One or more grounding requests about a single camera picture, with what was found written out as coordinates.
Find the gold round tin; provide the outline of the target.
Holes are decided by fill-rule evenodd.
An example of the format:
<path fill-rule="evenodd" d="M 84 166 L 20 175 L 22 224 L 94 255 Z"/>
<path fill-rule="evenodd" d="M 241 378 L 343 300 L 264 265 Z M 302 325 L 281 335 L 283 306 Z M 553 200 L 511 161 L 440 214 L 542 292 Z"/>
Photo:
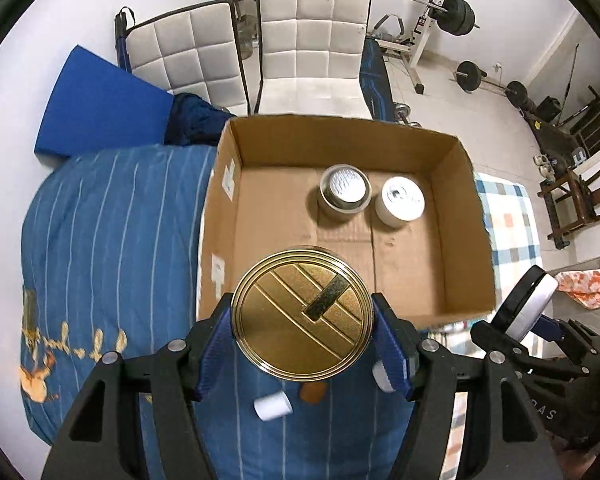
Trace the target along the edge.
<path fill-rule="evenodd" d="M 238 281 L 230 324 L 246 359 L 290 382 L 322 382 L 353 365 L 372 339 L 372 297 L 360 274 L 319 247 L 263 258 Z"/>

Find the blue foam mat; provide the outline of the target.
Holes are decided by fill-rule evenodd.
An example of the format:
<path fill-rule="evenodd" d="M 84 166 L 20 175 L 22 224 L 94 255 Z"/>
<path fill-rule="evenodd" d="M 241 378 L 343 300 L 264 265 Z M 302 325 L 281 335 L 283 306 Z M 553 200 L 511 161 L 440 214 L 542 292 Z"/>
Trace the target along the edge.
<path fill-rule="evenodd" d="M 34 152 L 68 158 L 161 144 L 172 103 L 169 92 L 76 46 L 47 101 Z"/>

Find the checkered quilt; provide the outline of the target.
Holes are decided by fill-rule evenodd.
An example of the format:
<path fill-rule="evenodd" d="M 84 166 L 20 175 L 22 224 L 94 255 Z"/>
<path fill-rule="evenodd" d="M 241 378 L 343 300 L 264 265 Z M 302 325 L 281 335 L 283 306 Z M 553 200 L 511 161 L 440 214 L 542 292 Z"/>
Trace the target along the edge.
<path fill-rule="evenodd" d="M 496 310 L 530 266 L 543 266 L 540 238 L 530 196 L 522 184 L 478 172 L 474 173 L 474 178 L 484 225 L 490 237 Z M 494 313 L 490 313 L 483 318 L 430 328 L 427 337 L 453 353 L 481 359 L 484 351 L 472 343 L 470 329 L 478 321 L 491 321 L 493 317 Z M 522 344 L 532 356 L 542 356 L 544 344 L 537 336 L 525 336 Z M 451 431 L 440 479 L 455 479 L 460 466 L 467 401 L 467 392 L 455 393 Z"/>

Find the cardboard box with blue print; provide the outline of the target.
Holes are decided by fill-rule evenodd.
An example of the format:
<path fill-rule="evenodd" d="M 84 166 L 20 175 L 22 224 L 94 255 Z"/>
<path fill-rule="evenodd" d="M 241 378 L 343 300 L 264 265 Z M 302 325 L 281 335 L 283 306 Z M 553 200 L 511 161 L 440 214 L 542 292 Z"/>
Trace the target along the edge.
<path fill-rule="evenodd" d="M 373 206 L 337 214 L 320 204 L 331 166 L 362 171 L 374 193 L 413 180 L 422 215 L 400 228 Z M 291 247 L 334 252 L 419 328 L 478 318 L 495 306 L 491 244 L 474 168 L 455 136 L 392 122 L 257 115 L 224 127 L 204 203 L 197 318 L 258 261 Z"/>

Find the orange white cloth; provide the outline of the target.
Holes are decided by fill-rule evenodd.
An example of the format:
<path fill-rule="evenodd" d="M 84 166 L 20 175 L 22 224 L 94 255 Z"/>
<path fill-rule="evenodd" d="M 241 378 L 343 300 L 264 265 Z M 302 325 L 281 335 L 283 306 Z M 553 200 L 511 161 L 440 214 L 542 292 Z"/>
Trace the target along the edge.
<path fill-rule="evenodd" d="M 600 309 L 600 269 L 564 271 L 556 276 L 557 289 L 588 310 Z"/>

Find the blue striped bedsheet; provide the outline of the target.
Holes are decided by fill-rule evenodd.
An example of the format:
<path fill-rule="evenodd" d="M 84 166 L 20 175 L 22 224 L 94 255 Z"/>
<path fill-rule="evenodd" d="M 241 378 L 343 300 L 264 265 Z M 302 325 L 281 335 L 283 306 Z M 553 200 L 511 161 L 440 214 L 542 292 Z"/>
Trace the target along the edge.
<path fill-rule="evenodd" d="M 53 443 L 95 363 L 147 356 L 196 318 L 199 228 L 215 150 L 151 145 L 68 159 L 41 185 L 22 227 L 22 402 Z M 197 425 L 221 479 L 385 479 L 412 404 L 381 391 L 368 349 L 320 404 L 264 374 L 237 348 L 221 361 Z M 253 401 L 286 392 L 270 422 Z"/>

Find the brown wooden chair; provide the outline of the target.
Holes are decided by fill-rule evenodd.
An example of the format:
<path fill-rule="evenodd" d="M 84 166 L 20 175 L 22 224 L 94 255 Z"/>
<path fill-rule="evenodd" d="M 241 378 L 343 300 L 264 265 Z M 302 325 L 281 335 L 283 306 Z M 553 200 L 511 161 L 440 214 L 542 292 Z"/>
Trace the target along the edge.
<path fill-rule="evenodd" d="M 554 182 L 544 181 L 540 184 L 538 196 L 544 200 L 548 218 L 550 219 L 550 234 L 547 238 L 551 240 L 557 250 L 565 249 L 570 245 L 568 236 L 600 223 L 600 214 L 596 207 L 600 206 L 600 186 L 593 188 L 600 180 L 600 170 L 592 177 L 583 179 L 572 169 Z M 562 224 L 559 219 L 557 204 L 564 200 L 571 200 L 576 220 L 568 224 Z"/>

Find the white black round container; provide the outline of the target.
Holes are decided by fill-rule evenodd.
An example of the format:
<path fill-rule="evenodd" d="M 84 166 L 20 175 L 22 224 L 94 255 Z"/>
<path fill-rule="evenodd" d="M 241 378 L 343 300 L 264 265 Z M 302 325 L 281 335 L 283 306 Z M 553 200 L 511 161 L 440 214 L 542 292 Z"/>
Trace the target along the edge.
<path fill-rule="evenodd" d="M 522 341 L 539 321 L 558 289 L 558 281 L 539 266 L 532 266 L 496 310 L 494 330 Z"/>

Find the weight bench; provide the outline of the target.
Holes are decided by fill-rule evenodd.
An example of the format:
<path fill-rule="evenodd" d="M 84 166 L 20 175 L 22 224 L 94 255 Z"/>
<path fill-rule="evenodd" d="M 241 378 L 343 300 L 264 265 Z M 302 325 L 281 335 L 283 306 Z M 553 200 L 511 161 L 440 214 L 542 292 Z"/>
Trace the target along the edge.
<path fill-rule="evenodd" d="M 395 18 L 398 22 L 399 33 L 396 36 L 387 34 L 381 29 L 382 25 L 390 18 Z M 419 127 L 418 122 L 411 121 L 411 107 L 393 99 L 389 75 L 385 66 L 386 55 L 398 60 L 415 92 L 423 94 L 425 86 L 416 70 L 416 58 L 411 55 L 411 47 L 414 44 L 415 40 L 407 37 L 403 20 L 398 14 L 385 14 L 368 32 L 364 42 L 358 80 L 363 98 L 373 119 Z"/>

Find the white round jar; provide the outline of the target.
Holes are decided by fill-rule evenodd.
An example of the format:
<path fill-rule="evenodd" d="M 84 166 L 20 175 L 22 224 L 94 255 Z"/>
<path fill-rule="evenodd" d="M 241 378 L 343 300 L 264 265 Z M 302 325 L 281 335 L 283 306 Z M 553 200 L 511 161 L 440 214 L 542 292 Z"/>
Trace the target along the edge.
<path fill-rule="evenodd" d="M 400 229 L 419 219 L 425 211 L 425 195 L 410 178 L 392 177 L 381 187 L 374 207 L 379 220 L 389 228 Z"/>

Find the brown walnut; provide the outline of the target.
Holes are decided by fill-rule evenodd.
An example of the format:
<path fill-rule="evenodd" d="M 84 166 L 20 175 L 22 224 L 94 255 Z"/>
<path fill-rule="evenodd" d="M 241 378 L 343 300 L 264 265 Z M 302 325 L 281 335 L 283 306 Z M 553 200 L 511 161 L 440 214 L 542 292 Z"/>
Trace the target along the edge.
<path fill-rule="evenodd" d="M 320 404 L 327 390 L 327 382 L 304 382 L 299 389 L 299 398 L 307 404 Z"/>

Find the small white cylinder bottle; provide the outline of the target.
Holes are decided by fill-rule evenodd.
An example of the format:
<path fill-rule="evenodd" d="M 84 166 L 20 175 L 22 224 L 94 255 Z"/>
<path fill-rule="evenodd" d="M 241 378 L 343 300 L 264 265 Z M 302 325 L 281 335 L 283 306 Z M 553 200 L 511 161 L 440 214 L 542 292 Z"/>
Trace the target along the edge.
<path fill-rule="evenodd" d="M 286 392 L 283 390 L 257 398 L 253 401 L 253 409 L 262 422 L 270 422 L 285 417 L 294 411 Z"/>

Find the white padded chair left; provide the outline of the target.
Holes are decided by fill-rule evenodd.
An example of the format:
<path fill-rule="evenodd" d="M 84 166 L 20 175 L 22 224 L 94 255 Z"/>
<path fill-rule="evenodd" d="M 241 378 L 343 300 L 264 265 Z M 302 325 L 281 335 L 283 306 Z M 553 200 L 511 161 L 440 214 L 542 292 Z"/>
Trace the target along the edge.
<path fill-rule="evenodd" d="M 235 6 L 213 0 L 129 27 L 114 19 L 118 65 L 174 96 L 191 93 L 236 116 L 250 114 Z"/>

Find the barbell on floor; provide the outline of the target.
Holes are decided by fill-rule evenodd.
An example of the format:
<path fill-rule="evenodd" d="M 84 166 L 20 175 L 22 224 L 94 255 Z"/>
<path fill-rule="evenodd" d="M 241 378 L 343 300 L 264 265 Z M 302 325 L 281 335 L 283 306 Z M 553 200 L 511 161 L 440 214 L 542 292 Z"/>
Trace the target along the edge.
<path fill-rule="evenodd" d="M 491 80 L 484 70 L 471 61 L 460 62 L 453 75 L 457 85 L 467 93 L 474 92 L 486 84 L 489 87 L 501 90 L 513 107 L 520 110 L 525 110 L 528 107 L 528 89 L 518 80 L 512 80 L 508 84 Z"/>

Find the white padded chair right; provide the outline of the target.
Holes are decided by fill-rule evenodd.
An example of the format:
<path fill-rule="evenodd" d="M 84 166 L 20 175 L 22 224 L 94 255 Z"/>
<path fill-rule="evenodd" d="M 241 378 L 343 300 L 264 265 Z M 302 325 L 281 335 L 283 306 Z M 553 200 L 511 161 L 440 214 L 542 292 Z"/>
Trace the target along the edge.
<path fill-rule="evenodd" d="M 257 0 L 257 113 L 370 119 L 358 78 L 371 3 Z"/>

